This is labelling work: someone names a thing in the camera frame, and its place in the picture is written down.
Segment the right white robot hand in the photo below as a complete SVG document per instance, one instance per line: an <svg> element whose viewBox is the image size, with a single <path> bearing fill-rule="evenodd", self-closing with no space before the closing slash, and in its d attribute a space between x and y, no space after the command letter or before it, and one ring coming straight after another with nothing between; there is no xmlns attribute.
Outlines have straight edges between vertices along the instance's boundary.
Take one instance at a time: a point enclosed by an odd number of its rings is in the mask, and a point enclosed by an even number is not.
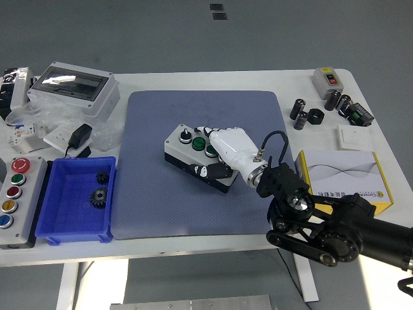
<svg viewBox="0 0 413 310"><path fill-rule="evenodd" d="M262 158L264 150L258 149L242 128L196 127L194 131L204 134L223 162L240 172L247 184L256 187L254 182L262 175L267 162Z"/></svg>

